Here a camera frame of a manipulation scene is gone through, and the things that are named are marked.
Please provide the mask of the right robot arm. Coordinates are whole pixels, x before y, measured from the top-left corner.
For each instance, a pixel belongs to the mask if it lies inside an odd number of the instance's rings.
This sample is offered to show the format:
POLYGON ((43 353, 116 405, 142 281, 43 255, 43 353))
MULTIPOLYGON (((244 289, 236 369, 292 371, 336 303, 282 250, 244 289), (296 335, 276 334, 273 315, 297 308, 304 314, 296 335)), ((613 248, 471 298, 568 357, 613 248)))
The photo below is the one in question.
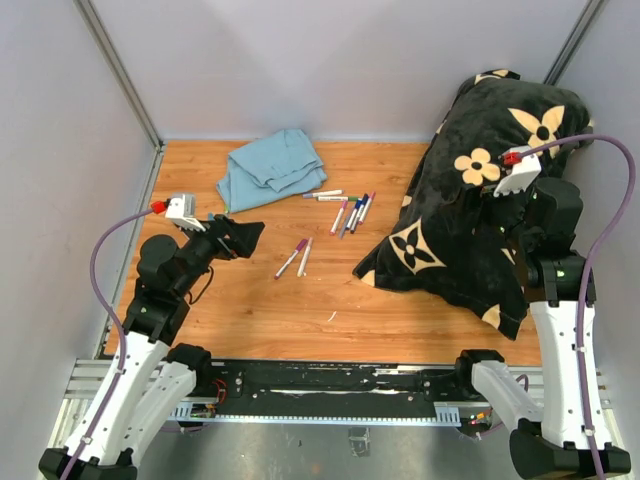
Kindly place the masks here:
POLYGON ((452 377, 460 397, 482 396, 490 404, 509 433, 510 457, 523 479, 607 479, 631 471, 600 398, 593 273, 572 248, 582 208, 576 186, 543 178, 534 182, 522 220, 507 231, 538 335, 543 401, 536 402, 495 351, 462 352, 452 377))

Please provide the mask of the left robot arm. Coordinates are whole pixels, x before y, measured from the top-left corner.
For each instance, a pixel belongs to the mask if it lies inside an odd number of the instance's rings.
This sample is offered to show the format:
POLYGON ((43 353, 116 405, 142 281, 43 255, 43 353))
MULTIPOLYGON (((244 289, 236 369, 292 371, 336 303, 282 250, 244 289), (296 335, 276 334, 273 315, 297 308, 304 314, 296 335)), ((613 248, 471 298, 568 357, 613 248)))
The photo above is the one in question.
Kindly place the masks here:
POLYGON ((214 383, 211 354, 174 342, 190 310, 192 287, 214 260, 248 258, 265 228, 223 215, 179 245, 166 234, 140 249, 134 296, 119 327, 119 346, 94 400, 61 448, 43 453, 47 479, 134 479, 150 443, 189 393, 214 383))

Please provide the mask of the peach cap marker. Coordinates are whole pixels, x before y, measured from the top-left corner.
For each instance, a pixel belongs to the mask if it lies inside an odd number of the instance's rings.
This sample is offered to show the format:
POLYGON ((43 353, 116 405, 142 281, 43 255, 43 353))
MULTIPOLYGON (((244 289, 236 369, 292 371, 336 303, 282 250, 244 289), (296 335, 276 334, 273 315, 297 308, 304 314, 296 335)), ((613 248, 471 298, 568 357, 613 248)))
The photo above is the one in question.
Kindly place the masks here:
POLYGON ((308 263, 308 259, 309 259, 310 253, 311 253, 312 245, 313 245, 313 238, 310 237, 307 240, 307 243, 305 245, 304 253, 303 253, 300 265, 299 265, 298 270, 297 270, 297 276, 298 277, 303 277, 303 276, 306 275, 305 269, 306 269, 306 265, 308 263))

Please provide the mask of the purple cap marker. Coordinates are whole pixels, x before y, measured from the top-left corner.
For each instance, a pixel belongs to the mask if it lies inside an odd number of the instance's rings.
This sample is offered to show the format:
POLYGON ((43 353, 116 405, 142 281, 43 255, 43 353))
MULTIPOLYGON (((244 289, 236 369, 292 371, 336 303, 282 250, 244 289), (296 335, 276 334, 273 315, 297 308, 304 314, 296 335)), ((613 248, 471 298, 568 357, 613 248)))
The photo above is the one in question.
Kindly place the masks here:
POLYGON ((283 273, 291 265, 291 263, 294 261, 294 259, 297 257, 297 255, 303 250, 303 248, 307 245, 307 243, 308 243, 308 239, 306 239, 306 238, 302 239, 298 243, 298 245, 295 247, 295 249, 292 252, 292 254, 287 258, 287 260, 284 262, 284 264, 276 272, 276 274, 274 275, 274 279, 277 280, 283 275, 283 273))

